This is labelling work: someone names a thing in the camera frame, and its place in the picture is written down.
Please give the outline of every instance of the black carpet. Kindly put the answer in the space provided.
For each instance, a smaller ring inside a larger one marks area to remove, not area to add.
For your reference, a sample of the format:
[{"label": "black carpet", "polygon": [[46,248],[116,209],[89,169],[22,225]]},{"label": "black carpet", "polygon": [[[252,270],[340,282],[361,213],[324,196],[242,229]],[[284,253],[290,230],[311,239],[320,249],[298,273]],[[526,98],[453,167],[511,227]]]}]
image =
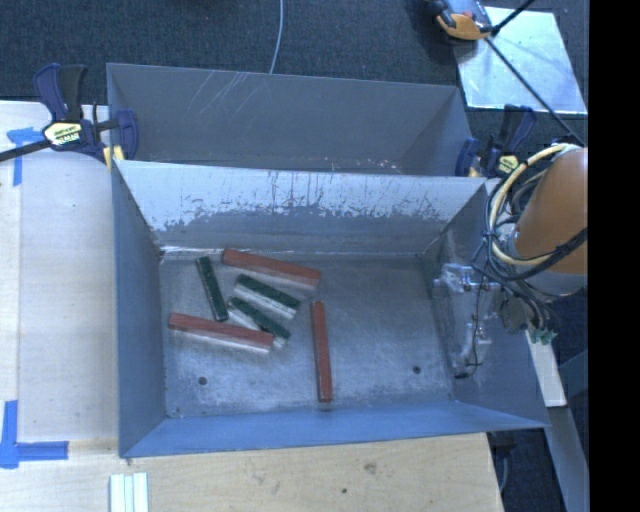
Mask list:
[{"label": "black carpet", "polygon": [[[522,2],[485,4],[514,9]],[[285,0],[284,6],[275,73],[459,85],[452,44],[423,0]],[[554,14],[587,109],[589,7],[589,0],[540,0],[529,7]],[[87,65],[81,99],[98,104],[107,101],[107,62],[268,72],[278,25],[279,0],[3,2],[0,99],[36,101],[34,73],[52,62]],[[483,143],[498,133],[501,112],[468,109],[467,116]],[[562,119],[588,143],[584,116]],[[523,154],[566,134],[542,113]],[[564,299],[556,311],[562,325],[553,347],[562,365],[587,348],[587,299]],[[570,405],[588,460],[588,392]],[[506,511],[563,512],[543,431],[518,431],[514,441]]]}]

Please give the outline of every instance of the red block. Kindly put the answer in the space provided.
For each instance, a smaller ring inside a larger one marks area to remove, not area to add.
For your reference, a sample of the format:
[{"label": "red block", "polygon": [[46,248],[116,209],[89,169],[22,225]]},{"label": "red block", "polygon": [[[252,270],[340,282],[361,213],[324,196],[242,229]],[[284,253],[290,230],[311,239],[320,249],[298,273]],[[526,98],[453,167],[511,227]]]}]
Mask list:
[{"label": "red block", "polygon": [[313,345],[316,360],[316,383],[318,387],[318,401],[331,402],[333,400],[333,381],[331,379],[331,360],[329,358],[329,338],[322,301],[311,303],[311,329],[313,331]]},{"label": "red block", "polygon": [[251,270],[261,274],[267,274],[281,279],[288,279],[297,283],[316,287],[320,281],[319,270],[287,261],[275,260],[266,256],[258,256],[247,252],[225,249],[222,253],[222,263]]},{"label": "red block", "polygon": [[206,336],[217,341],[267,351],[273,347],[275,338],[273,334],[268,332],[254,331],[245,327],[182,313],[171,313],[169,316],[169,328]]}]

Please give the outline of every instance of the white cable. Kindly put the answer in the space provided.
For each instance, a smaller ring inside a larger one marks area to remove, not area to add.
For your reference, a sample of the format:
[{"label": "white cable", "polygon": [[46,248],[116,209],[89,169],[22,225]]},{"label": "white cable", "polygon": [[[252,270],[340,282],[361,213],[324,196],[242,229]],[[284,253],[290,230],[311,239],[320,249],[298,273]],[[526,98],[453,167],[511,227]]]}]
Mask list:
[{"label": "white cable", "polygon": [[282,26],[284,25],[284,0],[280,0],[280,26],[278,27],[278,40],[276,41],[276,49],[273,52],[273,60],[271,61],[271,69],[269,74],[273,75],[273,70],[276,67],[276,60],[278,59],[278,53],[280,52],[280,40],[282,39]]},{"label": "white cable", "polygon": [[507,486],[507,480],[509,479],[509,457],[505,457],[502,460],[502,480],[500,481],[500,494],[504,492],[504,488]]}]

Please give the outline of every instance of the bin floor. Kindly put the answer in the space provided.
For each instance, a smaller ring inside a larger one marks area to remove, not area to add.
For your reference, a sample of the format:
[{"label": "bin floor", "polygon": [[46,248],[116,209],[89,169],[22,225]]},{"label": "bin floor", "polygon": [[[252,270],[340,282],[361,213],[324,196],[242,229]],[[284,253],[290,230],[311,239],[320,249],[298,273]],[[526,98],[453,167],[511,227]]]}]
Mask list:
[{"label": "bin floor", "polygon": [[[165,255],[160,265],[163,318],[172,312],[213,318],[195,264],[202,255]],[[294,319],[285,322],[289,341],[264,354],[165,327],[168,416],[318,407],[311,300],[322,300],[326,308],[334,407],[451,400],[446,354],[416,255],[269,256],[322,272],[311,294],[278,285],[303,300]],[[212,251],[211,257],[228,299],[241,271],[222,265],[219,253]]]}]

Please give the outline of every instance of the blue tape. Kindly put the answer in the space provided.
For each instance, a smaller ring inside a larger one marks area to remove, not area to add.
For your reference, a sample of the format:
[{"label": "blue tape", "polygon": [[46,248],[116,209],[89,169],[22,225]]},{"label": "blue tape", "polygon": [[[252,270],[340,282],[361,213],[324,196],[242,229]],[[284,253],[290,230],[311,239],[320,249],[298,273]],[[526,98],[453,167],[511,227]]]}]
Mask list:
[{"label": "blue tape", "polygon": [[0,441],[0,468],[16,469],[20,462],[36,460],[66,460],[69,441],[18,443],[18,401],[4,404],[2,439]]},{"label": "blue tape", "polygon": [[[40,142],[44,140],[42,133],[29,128],[21,128],[19,130],[9,130],[7,137],[13,142],[16,147],[20,147],[24,144],[30,144],[32,142]],[[19,156],[15,159],[13,164],[13,186],[16,187],[22,183],[22,157]]]}]

